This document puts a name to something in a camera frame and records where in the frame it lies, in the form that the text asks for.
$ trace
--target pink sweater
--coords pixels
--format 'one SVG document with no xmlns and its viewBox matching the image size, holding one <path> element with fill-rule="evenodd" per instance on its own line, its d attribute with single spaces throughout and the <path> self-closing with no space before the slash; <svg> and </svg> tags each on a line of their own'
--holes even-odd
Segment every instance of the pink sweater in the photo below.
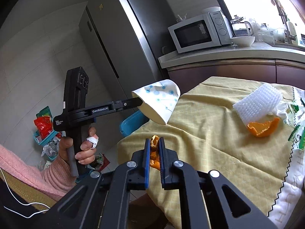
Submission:
<svg viewBox="0 0 305 229">
<path fill-rule="evenodd" d="M 70 175 L 69 165 L 59 156 L 49 168 L 40 172 L 0 145 L 0 168 L 55 201 L 63 197 L 75 184 L 75 177 Z"/>
</svg>

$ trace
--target white wire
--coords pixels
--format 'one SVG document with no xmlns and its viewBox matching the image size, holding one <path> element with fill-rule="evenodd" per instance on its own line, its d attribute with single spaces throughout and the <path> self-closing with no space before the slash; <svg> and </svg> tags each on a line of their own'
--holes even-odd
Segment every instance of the white wire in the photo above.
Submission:
<svg viewBox="0 0 305 229">
<path fill-rule="evenodd" d="M 1 171 L 2 175 L 3 175 L 3 178 L 4 178 L 4 180 L 5 180 L 5 183 L 6 183 L 6 185 L 7 185 L 7 188 L 9 189 L 11 195 L 15 198 L 16 201 L 18 201 L 17 198 L 16 198 L 16 197 L 13 195 L 13 193 L 11 192 L 11 190 L 10 190 L 10 188 L 9 188 L 9 185 L 7 184 L 6 178 L 5 178 L 5 176 L 4 176 L 4 174 L 3 174 L 1 168 L 0 168 L 0 171 Z M 20 201 L 18 201 L 18 202 L 19 202 L 21 205 L 24 205 L 24 206 L 28 206 L 28 205 L 32 205 L 32 204 L 40 204 L 40 205 L 46 206 L 48 209 L 50 209 L 49 206 L 47 206 L 46 204 L 40 203 L 40 202 L 31 202 L 31 203 L 29 203 L 29 204 L 23 204 L 23 203 L 21 203 Z M 30 217 L 26 217 L 26 216 L 24 216 L 24 215 L 22 215 L 22 214 L 20 214 L 20 213 L 17 213 L 17 212 L 15 212 L 15 211 L 11 210 L 11 209 L 8 209 L 7 207 L 4 207 L 4 208 L 6 208 L 7 210 L 12 211 L 12 212 L 14 212 L 14 213 L 16 213 L 16 214 L 19 214 L 19 215 L 21 215 L 22 217 L 27 218 L 27 219 L 31 218 L 33 215 L 35 215 L 35 214 L 37 214 L 37 213 L 42 213 L 42 212 L 48 211 L 48 209 L 47 209 L 47 210 L 43 210 L 43 211 L 40 211 L 40 212 L 37 212 L 37 213 L 33 213 Z"/>
<path fill-rule="evenodd" d="M 42 210 L 42 211 L 39 211 L 39 212 L 33 213 L 33 214 L 32 214 L 32 215 L 30 215 L 29 217 L 26 217 L 26 216 L 24 216 L 24 215 L 22 215 L 22 214 L 20 214 L 20 213 L 17 213 L 17 212 L 15 212 L 14 210 L 11 210 L 11 209 L 9 209 L 9 208 L 7 208 L 7 207 L 5 207 L 5 206 L 4 206 L 4 208 L 5 208 L 5 209 L 7 209 L 7 210 L 9 210 L 9 211 L 11 211 L 11 212 L 13 212 L 13 213 L 16 213 L 16 214 L 18 214 L 18 215 L 20 215 L 20 216 L 24 217 L 24 218 L 26 218 L 26 219 L 31 218 L 31 217 L 32 217 L 33 215 L 35 215 L 35 214 L 38 214 L 38 213 L 43 213 L 43 212 L 45 212 L 45 211 L 48 211 L 48 210 L 49 210 L 49 209 Z"/>
</svg>

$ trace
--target faucet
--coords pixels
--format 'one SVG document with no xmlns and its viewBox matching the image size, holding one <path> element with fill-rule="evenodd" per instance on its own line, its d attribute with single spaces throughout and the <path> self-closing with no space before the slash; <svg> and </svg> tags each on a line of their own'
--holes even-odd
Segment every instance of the faucet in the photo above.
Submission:
<svg viewBox="0 0 305 229">
<path fill-rule="evenodd" d="M 286 33 L 287 42 L 289 44 L 292 44 L 292 40 L 296 40 L 296 37 L 292 36 L 291 33 L 289 32 L 289 29 L 287 26 L 287 15 L 284 11 L 282 4 L 280 3 L 280 0 L 271 0 L 271 3 L 273 5 L 276 5 L 278 12 L 279 12 L 279 16 L 282 18 L 282 21 L 284 22 L 285 27 L 286 27 L 285 33 Z"/>
</svg>

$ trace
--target white paper cup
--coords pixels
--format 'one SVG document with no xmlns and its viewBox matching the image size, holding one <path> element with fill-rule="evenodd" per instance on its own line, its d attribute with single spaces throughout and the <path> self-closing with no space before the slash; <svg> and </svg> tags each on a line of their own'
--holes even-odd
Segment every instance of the white paper cup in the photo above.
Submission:
<svg viewBox="0 0 305 229">
<path fill-rule="evenodd" d="M 152 121 L 166 125 L 180 97 L 180 89 L 172 80 L 163 80 L 132 92 L 143 104 L 138 109 Z"/>
</svg>

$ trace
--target silver screw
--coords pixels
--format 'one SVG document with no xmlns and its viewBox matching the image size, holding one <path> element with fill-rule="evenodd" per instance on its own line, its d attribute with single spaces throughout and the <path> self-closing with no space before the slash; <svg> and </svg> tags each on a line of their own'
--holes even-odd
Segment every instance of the silver screw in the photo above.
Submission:
<svg viewBox="0 0 305 229">
<path fill-rule="evenodd" d="M 92 172 L 90 173 L 90 176 L 91 176 L 92 178 L 97 178 L 97 177 L 100 176 L 100 173 L 99 173 L 98 171 L 92 171 Z"/>
<path fill-rule="evenodd" d="M 219 172 L 217 171 L 217 170 L 211 170 L 210 171 L 210 175 L 212 176 L 212 177 L 215 177 L 215 178 L 217 178 L 217 177 L 219 177 Z"/>
<path fill-rule="evenodd" d="M 127 162 L 127 166 L 128 166 L 129 168 L 135 167 L 136 165 L 137 165 L 137 163 L 136 163 L 135 161 L 129 161 L 129 162 Z"/>
<path fill-rule="evenodd" d="M 177 160 L 177 161 L 173 162 L 173 164 L 174 164 L 176 167 L 182 167 L 182 166 L 183 166 L 183 162 L 180 161 L 180 160 Z"/>
</svg>

